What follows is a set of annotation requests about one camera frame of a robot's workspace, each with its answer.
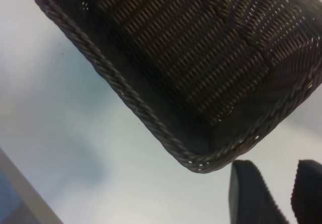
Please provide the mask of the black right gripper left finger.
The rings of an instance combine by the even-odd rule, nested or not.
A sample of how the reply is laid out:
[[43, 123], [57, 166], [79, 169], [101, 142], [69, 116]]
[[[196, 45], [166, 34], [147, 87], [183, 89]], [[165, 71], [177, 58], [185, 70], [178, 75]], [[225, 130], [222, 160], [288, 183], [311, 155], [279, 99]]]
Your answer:
[[228, 203], [231, 223], [288, 223], [251, 161], [232, 163]]

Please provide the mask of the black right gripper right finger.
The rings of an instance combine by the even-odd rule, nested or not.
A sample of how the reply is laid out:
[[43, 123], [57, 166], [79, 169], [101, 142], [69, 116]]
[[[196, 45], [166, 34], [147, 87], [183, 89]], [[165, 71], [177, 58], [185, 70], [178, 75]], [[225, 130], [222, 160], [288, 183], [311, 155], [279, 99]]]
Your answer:
[[321, 223], [321, 164], [300, 160], [291, 206], [298, 223]]

